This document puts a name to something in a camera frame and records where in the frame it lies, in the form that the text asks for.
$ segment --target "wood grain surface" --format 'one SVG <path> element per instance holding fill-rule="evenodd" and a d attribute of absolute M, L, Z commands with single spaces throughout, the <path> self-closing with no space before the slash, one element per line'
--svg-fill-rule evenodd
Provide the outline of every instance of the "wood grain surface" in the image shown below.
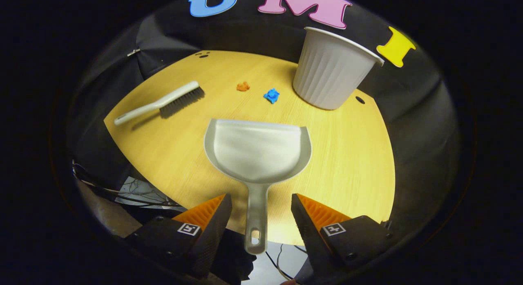
<path fill-rule="evenodd" d="M 351 218 L 380 223 L 394 200 L 394 159 L 387 129 L 374 99 L 355 90 L 337 110 L 322 110 L 293 91 L 296 63 L 242 52 L 201 51 L 144 81 L 107 115 L 104 123 L 129 162 L 154 186 L 190 209 L 230 193 L 227 228 L 244 233 L 247 188 L 208 161 L 203 136 L 210 119 L 240 119 L 306 126 L 312 158 L 298 176 L 269 189 L 268 240 L 303 245 L 291 213 L 291 194 L 300 193 Z M 116 127 L 119 115 L 198 81 L 206 96 L 168 119 L 159 110 Z M 247 82 L 250 89 L 237 91 Z M 280 93 L 275 104 L 263 95 Z M 361 104 L 356 96 L 364 100 Z"/>

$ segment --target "dustpan handle hole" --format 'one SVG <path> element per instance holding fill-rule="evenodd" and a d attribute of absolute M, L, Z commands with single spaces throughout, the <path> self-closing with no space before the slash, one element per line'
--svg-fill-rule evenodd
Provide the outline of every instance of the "dustpan handle hole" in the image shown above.
<path fill-rule="evenodd" d="M 259 230 L 254 229 L 250 233 L 250 242 L 253 245 L 257 245 L 258 243 L 260 243 L 260 231 Z"/>

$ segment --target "ribbed cup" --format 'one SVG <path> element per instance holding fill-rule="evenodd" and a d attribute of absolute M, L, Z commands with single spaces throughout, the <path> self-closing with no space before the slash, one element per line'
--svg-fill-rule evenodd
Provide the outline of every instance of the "ribbed cup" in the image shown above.
<path fill-rule="evenodd" d="M 325 30 L 306 27 L 307 34 L 293 87 L 310 104 L 334 110 L 354 92 L 374 66 L 384 61 L 367 48 Z"/>

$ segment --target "brush bristles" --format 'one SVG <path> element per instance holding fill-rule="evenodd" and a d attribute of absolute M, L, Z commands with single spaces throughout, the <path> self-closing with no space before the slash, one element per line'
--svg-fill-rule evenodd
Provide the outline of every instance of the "brush bristles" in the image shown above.
<path fill-rule="evenodd" d="M 171 115 L 177 113 L 181 109 L 187 107 L 189 104 L 194 103 L 198 101 L 198 99 L 203 98 L 204 95 L 205 92 L 202 90 L 202 88 L 198 87 L 190 91 L 189 93 L 186 93 L 185 95 L 179 97 L 175 101 L 172 101 L 166 106 L 160 108 L 160 116 L 162 116 L 163 119 L 166 119 Z"/>

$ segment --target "yellow letter i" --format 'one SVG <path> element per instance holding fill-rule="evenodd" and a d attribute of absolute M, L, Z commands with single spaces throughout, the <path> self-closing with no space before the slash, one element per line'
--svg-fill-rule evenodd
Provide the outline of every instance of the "yellow letter i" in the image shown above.
<path fill-rule="evenodd" d="M 389 42 L 385 46 L 377 46 L 376 50 L 392 64 L 397 67 L 403 67 L 403 57 L 407 55 L 410 49 L 416 50 L 416 47 L 399 31 L 391 26 L 389 26 L 389 29 L 392 31 L 392 37 Z"/>

